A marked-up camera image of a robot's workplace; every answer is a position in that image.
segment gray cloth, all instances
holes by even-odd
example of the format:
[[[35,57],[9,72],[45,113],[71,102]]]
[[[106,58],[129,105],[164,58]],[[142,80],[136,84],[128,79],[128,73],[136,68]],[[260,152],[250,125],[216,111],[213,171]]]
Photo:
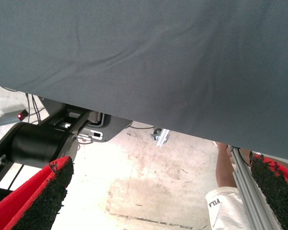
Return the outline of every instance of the gray cloth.
[[[0,0],[0,85],[288,159],[288,1]]]

